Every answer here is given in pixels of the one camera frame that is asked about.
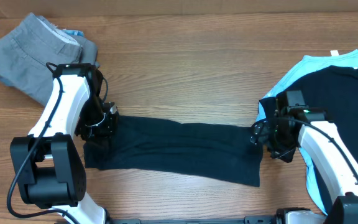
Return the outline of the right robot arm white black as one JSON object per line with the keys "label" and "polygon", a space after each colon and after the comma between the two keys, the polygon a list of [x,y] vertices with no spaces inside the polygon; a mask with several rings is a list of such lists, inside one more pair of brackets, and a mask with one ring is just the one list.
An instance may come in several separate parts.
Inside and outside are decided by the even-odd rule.
{"label": "right robot arm white black", "polygon": [[252,125],[251,142],[266,145],[273,159],[291,162],[296,148],[316,165],[333,205],[327,216],[297,208],[277,214],[275,223],[358,223],[358,163],[326,110],[309,107],[300,90],[275,99],[273,116]]}

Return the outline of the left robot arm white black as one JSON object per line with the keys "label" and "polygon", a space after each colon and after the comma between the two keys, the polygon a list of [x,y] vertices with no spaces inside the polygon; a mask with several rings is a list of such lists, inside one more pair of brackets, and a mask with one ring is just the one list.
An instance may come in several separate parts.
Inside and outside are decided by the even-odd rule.
{"label": "left robot arm white black", "polygon": [[109,212],[86,191],[86,171],[73,138],[109,142],[118,111],[100,98],[107,81],[91,63],[46,67],[53,90],[37,124],[25,137],[15,137],[10,153],[15,176],[7,193],[7,209],[17,218],[50,213],[68,223],[111,223]]}

